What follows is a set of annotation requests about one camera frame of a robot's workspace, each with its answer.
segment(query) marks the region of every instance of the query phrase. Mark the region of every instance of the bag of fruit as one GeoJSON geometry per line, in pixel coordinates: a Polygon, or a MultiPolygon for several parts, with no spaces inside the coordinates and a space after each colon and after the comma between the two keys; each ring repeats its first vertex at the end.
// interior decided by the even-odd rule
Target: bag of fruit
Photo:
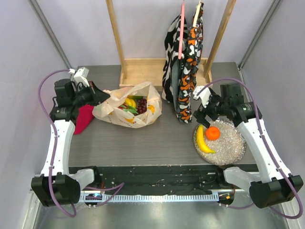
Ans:
{"type": "Polygon", "coordinates": [[[105,122],[140,128],[154,123],[162,113],[160,94],[151,82],[105,92],[110,98],[92,112],[105,122]]]}

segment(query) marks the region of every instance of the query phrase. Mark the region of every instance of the bunch of grapes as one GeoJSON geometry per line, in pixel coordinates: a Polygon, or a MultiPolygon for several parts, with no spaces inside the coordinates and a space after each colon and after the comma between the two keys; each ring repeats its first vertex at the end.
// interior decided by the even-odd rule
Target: bunch of grapes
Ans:
{"type": "Polygon", "coordinates": [[[139,113],[139,115],[145,113],[147,111],[147,107],[146,107],[147,100],[143,98],[143,99],[138,99],[137,102],[138,102],[138,113],[139,113]]]}

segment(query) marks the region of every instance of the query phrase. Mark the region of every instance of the wooden post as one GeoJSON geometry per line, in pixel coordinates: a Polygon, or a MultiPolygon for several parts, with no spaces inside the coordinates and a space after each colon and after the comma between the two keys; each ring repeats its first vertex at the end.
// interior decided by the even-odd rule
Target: wooden post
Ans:
{"type": "Polygon", "coordinates": [[[213,64],[214,58],[216,56],[218,47],[220,45],[221,39],[223,38],[225,28],[227,27],[228,21],[230,19],[231,13],[233,11],[234,5],[236,3],[236,0],[228,0],[227,5],[224,10],[223,18],[221,19],[210,55],[209,59],[204,66],[204,77],[205,79],[209,78],[209,71],[211,70],[211,66],[213,64]]]}
{"type": "Polygon", "coordinates": [[[114,34],[116,47],[118,49],[119,58],[120,58],[121,66],[122,66],[123,78],[126,79],[127,78],[127,68],[126,68],[122,44],[121,44],[121,40],[120,40],[118,24],[116,23],[112,0],[106,0],[106,4],[107,4],[107,8],[108,8],[108,13],[109,13],[109,17],[110,17],[110,22],[111,22],[111,26],[112,26],[112,30],[113,30],[113,34],[114,34]]]}

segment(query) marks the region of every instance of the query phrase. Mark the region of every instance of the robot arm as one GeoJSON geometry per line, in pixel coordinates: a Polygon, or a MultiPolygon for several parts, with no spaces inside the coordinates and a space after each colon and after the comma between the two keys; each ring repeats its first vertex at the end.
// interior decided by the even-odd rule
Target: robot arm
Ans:
{"type": "MultiPolygon", "coordinates": [[[[76,174],[69,174],[69,152],[72,135],[79,113],[79,108],[86,105],[99,105],[110,96],[99,90],[93,82],[88,82],[86,77],[88,69],[80,68],[73,78],[62,79],[55,82],[56,102],[50,117],[57,129],[57,147],[52,169],[52,186],[55,196],[61,205],[75,204],[79,201],[81,190],[88,184],[99,185],[101,178],[96,167],[87,167],[76,174]]],[[[53,154],[55,133],[51,126],[51,138],[45,165],[39,177],[34,177],[31,187],[43,206],[54,206],[49,191],[48,174],[53,154]]]]}
{"type": "MultiPolygon", "coordinates": [[[[206,120],[206,116],[209,116],[212,120],[216,120],[219,116],[226,116],[233,121],[234,126],[245,138],[259,170],[260,176],[256,177],[238,167],[227,168],[224,170],[226,182],[236,185],[248,192],[255,205],[259,208],[290,201],[294,195],[287,182],[274,165],[274,162],[265,147],[257,129],[254,104],[252,102],[244,102],[240,86],[238,84],[221,85],[222,96],[217,95],[211,88],[206,88],[199,93],[202,89],[203,86],[198,86],[193,93],[195,100],[201,99],[201,105],[198,110],[194,112],[194,117],[206,128],[210,126],[209,122],[206,120]]],[[[303,185],[301,177],[293,176],[290,170],[282,162],[265,129],[260,112],[259,119],[264,136],[274,157],[286,177],[289,178],[298,191],[303,185]]]]}

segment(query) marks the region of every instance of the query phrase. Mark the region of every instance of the wooden base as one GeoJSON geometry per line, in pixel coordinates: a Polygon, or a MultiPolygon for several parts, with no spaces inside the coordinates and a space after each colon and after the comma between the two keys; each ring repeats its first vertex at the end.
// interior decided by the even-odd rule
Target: wooden base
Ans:
{"type": "MultiPolygon", "coordinates": [[[[211,71],[208,78],[203,77],[203,68],[207,58],[202,58],[196,74],[197,85],[206,85],[212,81],[211,71]]],[[[125,59],[127,76],[121,71],[120,88],[135,86],[146,81],[152,82],[157,91],[162,91],[162,76],[165,58],[125,59]]]]}

